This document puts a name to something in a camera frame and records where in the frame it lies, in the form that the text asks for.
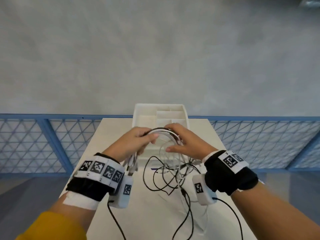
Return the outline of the person's left hand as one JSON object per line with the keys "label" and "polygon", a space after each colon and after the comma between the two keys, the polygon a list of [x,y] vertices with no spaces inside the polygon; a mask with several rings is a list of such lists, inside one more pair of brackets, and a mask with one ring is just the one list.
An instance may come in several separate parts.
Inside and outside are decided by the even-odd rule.
{"label": "person's left hand", "polygon": [[144,152],[143,136],[150,130],[145,127],[134,127],[105,149],[102,154],[118,162],[126,160],[135,153],[140,155]]}

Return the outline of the person's right hand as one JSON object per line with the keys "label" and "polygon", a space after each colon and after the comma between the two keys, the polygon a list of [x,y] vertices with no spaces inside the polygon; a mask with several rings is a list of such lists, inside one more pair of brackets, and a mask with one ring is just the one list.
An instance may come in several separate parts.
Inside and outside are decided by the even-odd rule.
{"label": "person's right hand", "polygon": [[165,126],[166,129],[170,129],[179,135],[182,146],[186,147],[186,153],[183,154],[196,160],[203,160],[210,153],[218,151],[217,148],[208,144],[206,141],[198,137],[195,133],[189,129],[183,127],[181,124],[172,123]]}

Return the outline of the person's left forearm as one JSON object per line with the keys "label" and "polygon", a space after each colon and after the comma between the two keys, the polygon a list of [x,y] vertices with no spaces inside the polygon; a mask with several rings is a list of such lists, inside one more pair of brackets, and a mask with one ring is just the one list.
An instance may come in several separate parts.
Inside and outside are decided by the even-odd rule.
{"label": "person's left forearm", "polygon": [[79,223],[87,233],[100,202],[79,193],[67,191],[48,210]]}

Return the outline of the person's right forearm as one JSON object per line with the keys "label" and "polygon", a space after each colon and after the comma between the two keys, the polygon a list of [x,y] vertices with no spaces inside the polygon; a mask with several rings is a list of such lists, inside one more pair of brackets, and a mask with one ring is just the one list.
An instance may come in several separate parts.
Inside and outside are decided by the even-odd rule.
{"label": "person's right forearm", "polygon": [[320,240],[320,226],[261,182],[231,198],[257,240]]}

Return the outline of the white compartment tray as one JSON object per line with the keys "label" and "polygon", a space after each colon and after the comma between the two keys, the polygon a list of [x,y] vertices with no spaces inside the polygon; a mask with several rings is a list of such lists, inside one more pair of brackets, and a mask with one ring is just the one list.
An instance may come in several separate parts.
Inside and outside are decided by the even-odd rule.
{"label": "white compartment tray", "polygon": [[132,127],[145,127],[159,134],[155,144],[149,144],[137,160],[154,160],[157,164],[165,164],[170,168],[178,167],[188,162],[186,156],[178,153],[166,153],[166,147],[175,145],[179,140],[175,132],[166,132],[166,125],[178,123],[190,129],[189,118],[182,104],[136,104],[134,107]]}

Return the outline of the black right wristband with markers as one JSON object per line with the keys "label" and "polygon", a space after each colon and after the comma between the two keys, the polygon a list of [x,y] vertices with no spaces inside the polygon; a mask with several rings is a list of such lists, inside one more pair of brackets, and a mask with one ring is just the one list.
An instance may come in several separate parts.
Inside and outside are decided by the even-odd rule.
{"label": "black right wristband with markers", "polygon": [[207,187],[231,196],[235,191],[253,189],[259,182],[249,164],[231,150],[211,152],[203,158],[206,167],[204,176]]}

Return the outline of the black wristband with markers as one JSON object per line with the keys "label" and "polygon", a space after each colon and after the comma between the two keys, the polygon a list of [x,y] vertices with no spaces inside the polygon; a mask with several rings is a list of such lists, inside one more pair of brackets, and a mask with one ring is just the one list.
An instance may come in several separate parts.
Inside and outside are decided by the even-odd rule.
{"label": "black wristband with markers", "polygon": [[96,153],[75,171],[66,187],[64,205],[95,211],[107,193],[117,192],[125,167],[109,156]]}
{"label": "black wristband with markers", "polygon": [[259,182],[249,164],[231,150],[211,152],[203,158],[206,167],[204,176],[207,187],[231,196],[235,191],[253,189]]}

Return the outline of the black left wristband with markers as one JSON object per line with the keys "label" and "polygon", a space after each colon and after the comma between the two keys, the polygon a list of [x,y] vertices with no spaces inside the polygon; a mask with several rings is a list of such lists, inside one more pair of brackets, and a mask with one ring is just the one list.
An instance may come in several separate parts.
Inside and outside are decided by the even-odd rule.
{"label": "black left wristband with markers", "polygon": [[75,171],[66,187],[64,205],[95,211],[107,193],[117,192],[125,167],[109,156],[96,153]]}

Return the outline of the blue mesh railing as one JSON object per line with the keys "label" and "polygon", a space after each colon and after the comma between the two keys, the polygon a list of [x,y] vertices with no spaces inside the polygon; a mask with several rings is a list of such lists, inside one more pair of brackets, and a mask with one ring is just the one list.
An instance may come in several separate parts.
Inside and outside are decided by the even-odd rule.
{"label": "blue mesh railing", "polygon": [[[66,177],[103,118],[133,115],[0,114],[0,178]],[[320,117],[189,116],[207,119],[227,149],[257,172],[320,171]]]}

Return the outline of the yellow sleeve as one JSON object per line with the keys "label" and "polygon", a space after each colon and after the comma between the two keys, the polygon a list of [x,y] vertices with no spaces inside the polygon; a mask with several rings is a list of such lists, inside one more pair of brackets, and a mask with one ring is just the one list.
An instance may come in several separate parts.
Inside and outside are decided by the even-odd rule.
{"label": "yellow sleeve", "polygon": [[76,221],[62,214],[46,211],[15,240],[87,240],[87,236]]}

